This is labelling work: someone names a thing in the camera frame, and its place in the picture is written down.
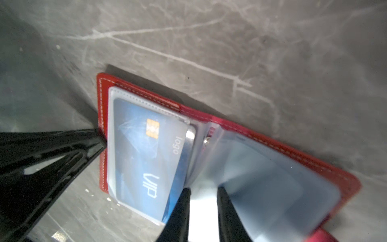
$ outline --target marble countertop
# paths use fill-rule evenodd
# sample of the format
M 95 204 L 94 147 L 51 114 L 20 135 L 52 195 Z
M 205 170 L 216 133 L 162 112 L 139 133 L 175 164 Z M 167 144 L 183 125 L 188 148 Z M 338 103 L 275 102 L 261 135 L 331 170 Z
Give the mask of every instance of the marble countertop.
M 384 1 L 1 3 L 1 131 L 95 127 L 95 76 L 113 66 L 353 173 L 363 189 L 326 229 L 387 241 Z M 108 198 L 95 161 L 30 237 L 153 241 L 162 230 Z

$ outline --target blue card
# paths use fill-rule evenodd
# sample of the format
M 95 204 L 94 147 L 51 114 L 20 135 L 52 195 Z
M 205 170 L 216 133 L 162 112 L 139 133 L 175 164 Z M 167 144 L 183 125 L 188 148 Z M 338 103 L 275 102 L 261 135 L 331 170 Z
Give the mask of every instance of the blue card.
M 116 198 L 166 222 L 185 180 L 182 156 L 189 125 L 176 118 L 114 99 Z

